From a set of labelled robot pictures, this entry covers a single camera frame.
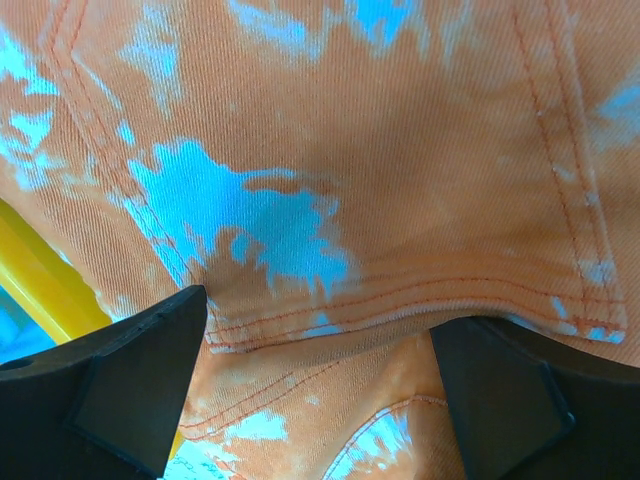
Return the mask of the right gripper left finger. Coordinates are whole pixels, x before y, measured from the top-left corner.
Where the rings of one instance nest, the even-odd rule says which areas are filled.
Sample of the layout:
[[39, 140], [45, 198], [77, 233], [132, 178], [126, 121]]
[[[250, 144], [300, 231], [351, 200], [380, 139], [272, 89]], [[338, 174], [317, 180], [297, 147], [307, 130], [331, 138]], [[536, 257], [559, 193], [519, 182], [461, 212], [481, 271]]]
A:
[[1, 366], [4, 479], [159, 479], [207, 320], [190, 286], [108, 327]]

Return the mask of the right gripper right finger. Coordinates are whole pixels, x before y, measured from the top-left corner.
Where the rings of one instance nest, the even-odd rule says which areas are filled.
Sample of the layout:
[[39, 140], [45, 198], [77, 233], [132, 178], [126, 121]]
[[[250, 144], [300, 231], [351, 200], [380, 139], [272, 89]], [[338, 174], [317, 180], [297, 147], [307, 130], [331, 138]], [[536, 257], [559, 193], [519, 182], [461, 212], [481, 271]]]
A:
[[496, 318], [430, 334], [467, 478], [638, 478], [637, 368]]

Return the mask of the yellow plastic tray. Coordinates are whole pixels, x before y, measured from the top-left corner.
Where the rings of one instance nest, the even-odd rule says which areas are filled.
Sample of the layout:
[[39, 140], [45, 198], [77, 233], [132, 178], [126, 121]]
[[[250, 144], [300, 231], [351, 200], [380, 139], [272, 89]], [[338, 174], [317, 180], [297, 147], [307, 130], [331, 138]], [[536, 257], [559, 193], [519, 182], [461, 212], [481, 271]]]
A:
[[[114, 324], [80, 276], [8, 205], [1, 208], [1, 284], [53, 348]], [[169, 459], [181, 443], [177, 430]]]

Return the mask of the orange tie-dye shorts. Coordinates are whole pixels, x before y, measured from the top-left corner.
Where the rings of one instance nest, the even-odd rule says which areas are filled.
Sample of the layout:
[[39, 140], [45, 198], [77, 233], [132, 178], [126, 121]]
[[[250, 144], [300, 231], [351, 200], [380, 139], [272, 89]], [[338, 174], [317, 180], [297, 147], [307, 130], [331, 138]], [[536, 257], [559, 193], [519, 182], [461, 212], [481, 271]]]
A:
[[1, 197], [207, 324], [175, 479], [461, 479], [432, 331], [639, 364], [635, 1], [5, 1]]

